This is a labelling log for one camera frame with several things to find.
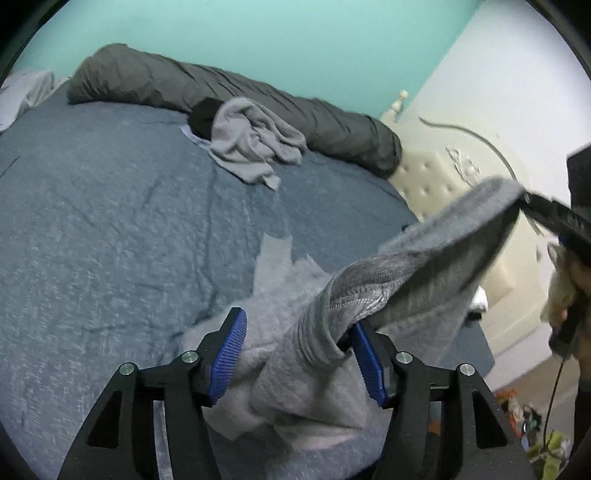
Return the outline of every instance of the tufted headboard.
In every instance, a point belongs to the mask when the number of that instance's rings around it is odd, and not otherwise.
[[[437,213],[485,177],[507,176],[526,188],[531,186],[515,154],[498,135],[473,119],[426,112],[406,115],[397,122],[396,110],[390,108],[381,118],[402,142],[402,161],[389,181],[419,220]],[[489,300],[482,329],[495,355],[540,323],[545,294],[538,281],[539,233],[522,214],[482,281]]]

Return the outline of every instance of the gray towel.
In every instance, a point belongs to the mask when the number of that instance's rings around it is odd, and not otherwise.
[[[517,219],[522,193],[512,180],[484,181],[330,280],[312,259],[291,265],[285,252],[276,252],[289,263],[277,271],[282,281],[257,275],[253,296],[233,304],[246,310],[248,331],[230,389],[211,411],[205,409],[210,425],[231,439],[272,425],[295,450],[334,448],[351,438],[362,442],[359,434],[387,417],[368,397],[354,356],[336,342],[373,315],[372,324],[398,349],[438,363]],[[265,243],[273,249],[272,239]],[[228,309],[187,332],[184,347],[197,346]],[[377,445],[359,451],[359,470],[379,455]]]
[[[300,165],[304,135],[260,103],[234,97],[217,111],[209,154],[246,183],[264,182],[277,190],[281,180],[270,164]]]

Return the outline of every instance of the person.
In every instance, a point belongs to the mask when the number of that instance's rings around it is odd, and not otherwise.
[[[566,268],[573,284],[591,297],[591,268],[576,259],[571,260]],[[574,296],[563,298],[567,300],[555,305],[549,318],[554,329],[567,319],[567,309],[574,301]],[[574,406],[574,439],[570,462],[559,476],[560,480],[588,478],[591,469],[591,315],[587,315],[579,327],[573,356],[580,367],[579,391]]]

